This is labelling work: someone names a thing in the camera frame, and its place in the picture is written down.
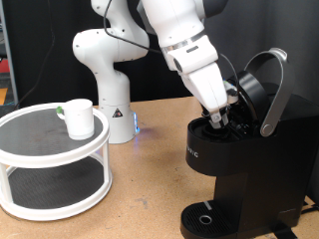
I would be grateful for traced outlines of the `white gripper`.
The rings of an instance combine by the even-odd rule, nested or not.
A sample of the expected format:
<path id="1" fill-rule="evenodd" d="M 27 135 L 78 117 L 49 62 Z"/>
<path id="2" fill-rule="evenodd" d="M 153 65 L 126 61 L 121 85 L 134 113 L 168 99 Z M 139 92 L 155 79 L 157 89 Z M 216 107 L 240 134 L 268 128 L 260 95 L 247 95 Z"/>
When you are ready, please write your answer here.
<path id="1" fill-rule="evenodd" d="M 168 67 L 177 71 L 185 87 L 208 110 L 213 128 L 228 125 L 227 94 L 217 52 L 206 35 L 162 49 Z"/>

